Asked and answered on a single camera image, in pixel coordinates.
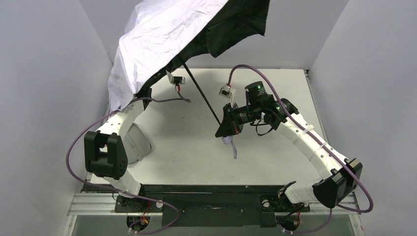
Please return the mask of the black and lilac folding umbrella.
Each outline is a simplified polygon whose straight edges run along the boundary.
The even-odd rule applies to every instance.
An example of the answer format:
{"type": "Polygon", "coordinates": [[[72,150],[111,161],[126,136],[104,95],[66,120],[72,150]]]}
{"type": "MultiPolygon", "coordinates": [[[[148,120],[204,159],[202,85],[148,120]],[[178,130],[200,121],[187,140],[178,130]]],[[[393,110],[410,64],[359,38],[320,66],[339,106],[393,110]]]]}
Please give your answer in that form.
{"type": "Polygon", "coordinates": [[[188,59],[218,57],[243,39],[264,35],[268,0],[143,0],[119,38],[108,80],[111,120],[124,136],[144,107],[134,96],[188,59]]]}

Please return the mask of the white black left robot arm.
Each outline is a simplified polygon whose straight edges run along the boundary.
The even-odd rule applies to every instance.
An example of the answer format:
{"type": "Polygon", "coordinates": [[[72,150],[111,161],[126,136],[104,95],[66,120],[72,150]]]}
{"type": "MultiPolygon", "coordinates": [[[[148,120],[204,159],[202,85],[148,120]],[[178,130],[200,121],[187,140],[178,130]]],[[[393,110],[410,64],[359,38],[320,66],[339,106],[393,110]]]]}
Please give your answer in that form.
{"type": "Polygon", "coordinates": [[[84,136],[86,170],[108,181],[127,198],[145,193],[127,167],[142,160],[151,150],[150,142],[135,123],[150,103],[151,91],[147,88],[139,92],[143,101],[128,105],[84,136]]]}

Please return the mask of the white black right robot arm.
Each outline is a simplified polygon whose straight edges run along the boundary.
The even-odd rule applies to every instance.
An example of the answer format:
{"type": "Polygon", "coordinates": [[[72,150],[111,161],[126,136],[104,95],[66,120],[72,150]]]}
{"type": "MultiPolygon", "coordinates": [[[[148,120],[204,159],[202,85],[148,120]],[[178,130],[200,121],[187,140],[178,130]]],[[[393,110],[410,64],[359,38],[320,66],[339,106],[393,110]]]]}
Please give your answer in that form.
{"type": "Polygon", "coordinates": [[[245,87],[246,105],[238,107],[234,102],[235,89],[223,86],[219,95],[230,100],[223,107],[223,120],[215,134],[224,143],[232,142],[247,123],[266,124],[290,140],[312,163],[320,178],[311,183],[292,181],[278,191],[279,202],[284,209],[293,209],[304,202],[318,201],[327,208],[336,207],[357,187],[363,165],[345,156],[337,158],[329,153],[332,147],[314,131],[298,109],[287,99],[276,100],[267,94],[261,81],[245,87]]]}

